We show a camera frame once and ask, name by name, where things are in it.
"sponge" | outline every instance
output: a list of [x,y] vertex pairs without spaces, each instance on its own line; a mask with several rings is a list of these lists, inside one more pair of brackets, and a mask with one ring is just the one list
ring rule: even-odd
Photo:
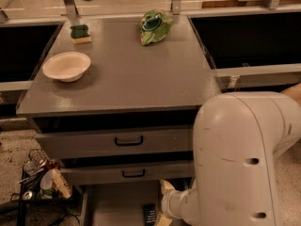
[[88,26],[86,24],[71,26],[70,29],[71,29],[71,41],[74,44],[92,41],[88,33]]

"screw hole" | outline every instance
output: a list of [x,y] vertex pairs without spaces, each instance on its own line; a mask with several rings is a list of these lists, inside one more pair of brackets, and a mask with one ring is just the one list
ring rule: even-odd
[[263,212],[259,212],[259,213],[252,214],[251,217],[253,219],[265,219],[266,218],[266,214],[263,213]]
[[248,165],[257,165],[260,163],[260,159],[258,158],[248,158],[245,160],[245,163],[247,163]]

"drawer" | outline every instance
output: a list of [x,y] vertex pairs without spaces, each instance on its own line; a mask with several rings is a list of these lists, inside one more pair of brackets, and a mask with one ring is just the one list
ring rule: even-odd
[[194,177],[193,160],[62,169],[73,186]]
[[192,151],[188,125],[118,131],[37,134],[36,140],[55,159]]
[[[144,204],[153,203],[160,208],[158,181],[87,186],[82,205],[81,226],[133,226],[145,225]],[[186,226],[174,220],[171,226]]]

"drawer handle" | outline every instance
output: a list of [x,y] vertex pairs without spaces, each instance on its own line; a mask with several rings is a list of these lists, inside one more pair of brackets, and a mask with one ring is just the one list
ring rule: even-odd
[[115,145],[119,147],[139,146],[143,143],[143,136],[140,136],[137,142],[119,142],[119,139],[115,137]]
[[145,176],[145,170],[143,169],[143,170],[142,170],[142,173],[141,173],[141,174],[137,174],[137,175],[126,175],[126,174],[125,174],[125,171],[123,170],[123,171],[122,171],[122,176],[123,176],[124,178],[144,177],[144,176]]

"drawer front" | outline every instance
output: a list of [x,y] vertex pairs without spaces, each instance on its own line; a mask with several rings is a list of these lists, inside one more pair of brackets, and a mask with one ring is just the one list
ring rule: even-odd
[[36,140],[51,158],[81,158],[141,153],[191,151],[191,129],[132,130],[104,133],[37,134]]
[[61,172],[73,186],[185,178],[195,175],[193,160],[62,169]]

